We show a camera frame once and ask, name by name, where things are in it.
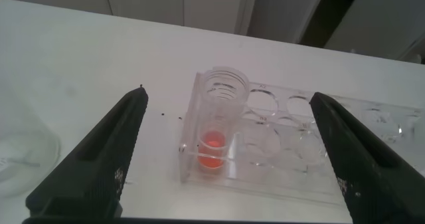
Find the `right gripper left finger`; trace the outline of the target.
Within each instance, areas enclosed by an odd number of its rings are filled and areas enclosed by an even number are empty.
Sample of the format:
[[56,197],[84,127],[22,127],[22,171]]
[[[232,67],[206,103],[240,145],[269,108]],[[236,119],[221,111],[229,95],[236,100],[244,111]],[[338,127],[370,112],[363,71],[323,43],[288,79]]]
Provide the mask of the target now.
[[27,196],[31,219],[113,219],[124,188],[148,95],[125,94]]

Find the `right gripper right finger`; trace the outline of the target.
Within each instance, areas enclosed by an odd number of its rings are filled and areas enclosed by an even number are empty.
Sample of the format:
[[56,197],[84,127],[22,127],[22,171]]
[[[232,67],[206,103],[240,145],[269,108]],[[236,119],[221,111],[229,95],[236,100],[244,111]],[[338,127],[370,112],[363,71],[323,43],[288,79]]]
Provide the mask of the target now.
[[309,103],[353,222],[424,224],[424,176],[332,97]]

